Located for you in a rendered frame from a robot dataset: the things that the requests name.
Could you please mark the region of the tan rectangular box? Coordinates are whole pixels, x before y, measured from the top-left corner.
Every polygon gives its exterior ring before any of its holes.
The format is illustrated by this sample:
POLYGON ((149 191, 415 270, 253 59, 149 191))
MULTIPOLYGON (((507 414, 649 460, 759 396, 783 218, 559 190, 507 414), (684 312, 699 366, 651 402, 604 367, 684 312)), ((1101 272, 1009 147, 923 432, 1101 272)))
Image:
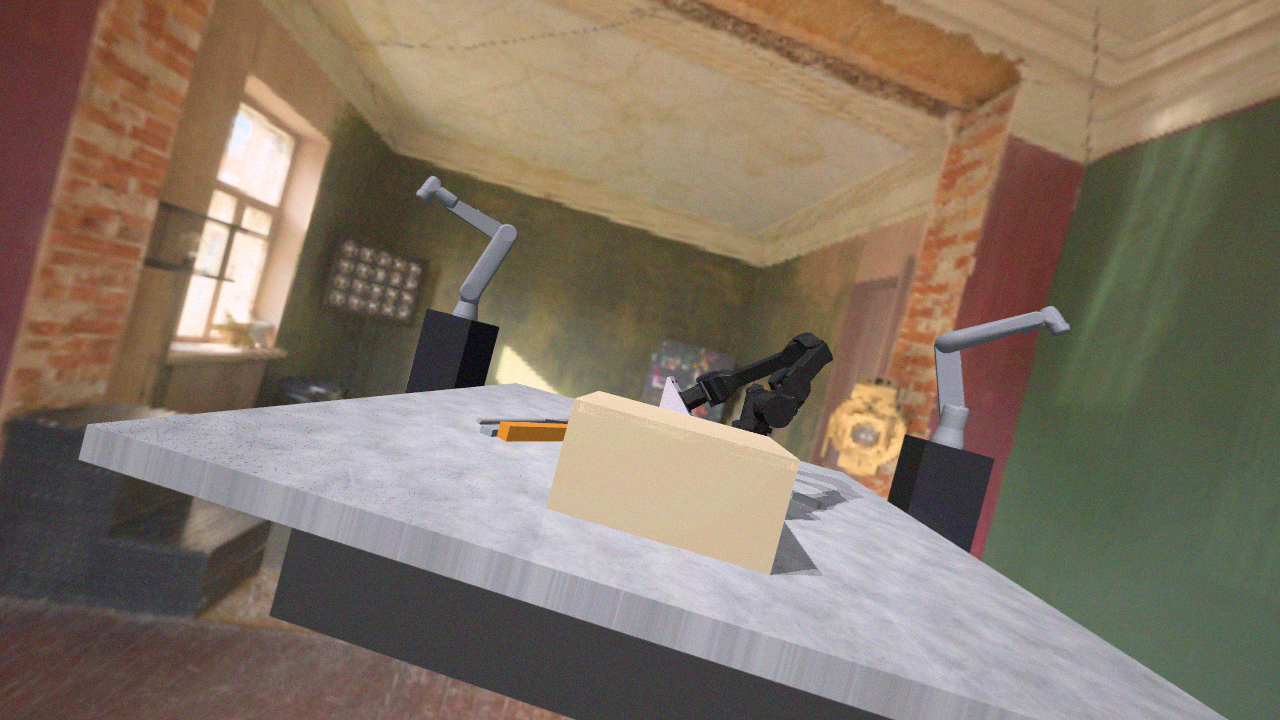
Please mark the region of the tan rectangular box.
POLYGON ((547 509, 771 575, 800 460, 749 430, 573 398, 547 509))

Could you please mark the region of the orange rectangular bar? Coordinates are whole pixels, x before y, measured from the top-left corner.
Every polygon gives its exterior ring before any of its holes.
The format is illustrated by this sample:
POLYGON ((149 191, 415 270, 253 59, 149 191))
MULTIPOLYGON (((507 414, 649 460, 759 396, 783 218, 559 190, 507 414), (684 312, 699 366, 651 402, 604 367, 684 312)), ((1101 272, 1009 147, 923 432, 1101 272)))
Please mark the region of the orange rectangular bar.
POLYGON ((500 421, 497 437, 504 441, 563 441, 568 424, 500 421))

